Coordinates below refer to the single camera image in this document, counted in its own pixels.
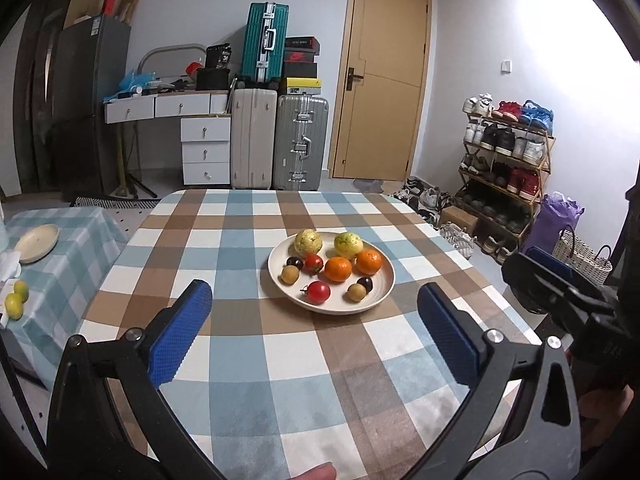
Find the right hand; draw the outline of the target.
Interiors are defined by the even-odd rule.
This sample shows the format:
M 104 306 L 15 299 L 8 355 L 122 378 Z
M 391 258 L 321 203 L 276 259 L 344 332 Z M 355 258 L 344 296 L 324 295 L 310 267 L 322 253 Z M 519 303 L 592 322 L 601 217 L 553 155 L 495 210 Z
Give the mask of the right hand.
M 634 400 L 634 392 L 622 390 L 592 390 L 578 401 L 582 424 L 582 450 L 602 445 L 613 433 Z

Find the left hand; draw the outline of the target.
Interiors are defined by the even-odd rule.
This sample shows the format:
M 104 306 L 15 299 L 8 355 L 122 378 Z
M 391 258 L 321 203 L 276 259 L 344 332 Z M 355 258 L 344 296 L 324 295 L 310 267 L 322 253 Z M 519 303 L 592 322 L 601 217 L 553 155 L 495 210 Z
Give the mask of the left hand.
M 331 462 L 314 466 L 298 476 L 292 477 L 291 480 L 335 480 L 337 471 Z

